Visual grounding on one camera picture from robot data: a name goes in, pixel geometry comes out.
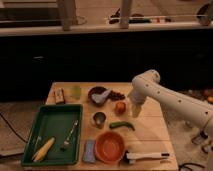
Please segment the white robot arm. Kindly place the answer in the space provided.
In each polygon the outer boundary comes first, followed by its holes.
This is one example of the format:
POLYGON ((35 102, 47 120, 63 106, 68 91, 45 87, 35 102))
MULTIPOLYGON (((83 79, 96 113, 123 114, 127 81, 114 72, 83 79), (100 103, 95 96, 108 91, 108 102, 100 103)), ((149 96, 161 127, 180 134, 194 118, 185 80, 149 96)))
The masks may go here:
POLYGON ((147 97, 167 105, 179 112, 186 120, 213 137, 213 105, 165 88, 159 84, 160 75, 148 70, 132 79, 130 101, 142 106, 147 97))

